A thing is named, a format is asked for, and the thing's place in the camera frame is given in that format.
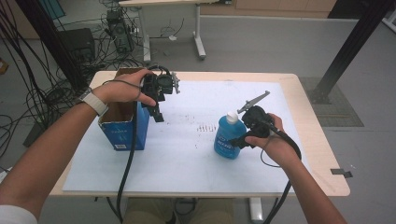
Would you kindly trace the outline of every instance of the gray floor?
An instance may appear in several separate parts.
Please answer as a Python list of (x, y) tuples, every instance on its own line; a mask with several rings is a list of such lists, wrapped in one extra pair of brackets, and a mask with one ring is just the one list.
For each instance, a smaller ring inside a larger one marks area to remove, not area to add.
[[(154, 63), (175, 71), (274, 72), (322, 77), (356, 21), (280, 20), (268, 18), (202, 17), (207, 57), (196, 55), (192, 38), (177, 42), (154, 39)], [(39, 50), (39, 44), (32, 41)], [(4, 45), (2, 57), (11, 62)], [(380, 24), (345, 71), (338, 86), (364, 124), (360, 128), (324, 128), (340, 166), (351, 171), (348, 197), (332, 198), (349, 223), (396, 221), (393, 179), (396, 150), (396, 34)], [(25, 110), (26, 90), (15, 66), (0, 76), (0, 114), (17, 118)], [(0, 165), (12, 166), (25, 148), (32, 127), (17, 129)], [(262, 199), (267, 211), (273, 199)], [(236, 223), (249, 223), (247, 201), (235, 200)], [(117, 223), (104, 199), (54, 198), (45, 204), (40, 223)], [(305, 223), (294, 197), (289, 197), (274, 223)]]

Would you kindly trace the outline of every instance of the open box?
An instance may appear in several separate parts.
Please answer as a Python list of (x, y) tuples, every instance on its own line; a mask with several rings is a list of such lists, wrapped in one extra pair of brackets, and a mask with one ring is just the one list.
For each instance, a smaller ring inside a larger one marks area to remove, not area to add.
[[(141, 68), (120, 68), (116, 77), (131, 74)], [(134, 118), (137, 118), (136, 150), (143, 150), (149, 127), (149, 112), (140, 102), (110, 103), (107, 112), (99, 118), (99, 126), (115, 150), (131, 150), (134, 135)]]

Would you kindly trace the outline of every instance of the white watch strap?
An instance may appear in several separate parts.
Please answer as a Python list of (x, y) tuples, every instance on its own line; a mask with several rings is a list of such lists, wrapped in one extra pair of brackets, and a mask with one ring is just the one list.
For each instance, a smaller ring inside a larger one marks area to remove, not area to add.
[(99, 98), (97, 98), (92, 92), (90, 92), (87, 96), (84, 97), (83, 101), (90, 105), (98, 114), (99, 117), (104, 115), (108, 107), (105, 105)]

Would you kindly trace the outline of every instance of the person's leg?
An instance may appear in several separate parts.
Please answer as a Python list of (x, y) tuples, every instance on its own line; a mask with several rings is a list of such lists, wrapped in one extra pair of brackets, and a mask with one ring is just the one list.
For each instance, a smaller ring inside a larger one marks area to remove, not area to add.
[(123, 224), (166, 224), (173, 214), (172, 199), (130, 198)]
[(233, 224), (233, 199), (199, 199), (189, 224)]

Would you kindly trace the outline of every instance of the black metal pole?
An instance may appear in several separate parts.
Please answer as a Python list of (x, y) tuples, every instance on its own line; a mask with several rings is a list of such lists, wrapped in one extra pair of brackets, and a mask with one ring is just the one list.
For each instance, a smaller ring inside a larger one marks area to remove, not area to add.
[(77, 63), (71, 57), (58, 36), (58, 31), (52, 19), (41, 6), (39, 0), (15, 0), (21, 11), (32, 24), (40, 39), (46, 45), (55, 62), (64, 72), (74, 91), (82, 91), (88, 87), (87, 80), (80, 73)]
[(308, 93), (311, 103), (329, 103), (328, 96), (335, 83), (347, 70), (347, 67), (361, 50), (361, 47), (363, 47), (364, 43), (385, 17), (393, 2), (394, 0), (372, 1), (371, 5), (366, 9), (353, 28), (344, 45), (338, 51), (319, 84)]

